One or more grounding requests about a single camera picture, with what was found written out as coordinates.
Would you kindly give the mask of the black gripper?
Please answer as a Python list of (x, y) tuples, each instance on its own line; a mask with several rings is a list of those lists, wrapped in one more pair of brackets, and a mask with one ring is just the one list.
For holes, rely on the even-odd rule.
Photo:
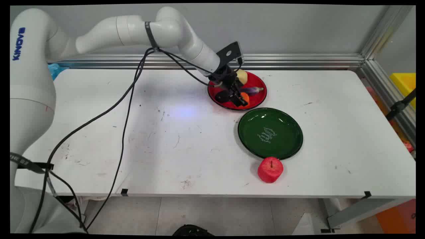
[(220, 104), (232, 102), (235, 107), (247, 106), (248, 102), (241, 95), (243, 85), (237, 76), (237, 72), (225, 65), (217, 69), (208, 76), (209, 88), (221, 88), (222, 91), (216, 93), (215, 101)]

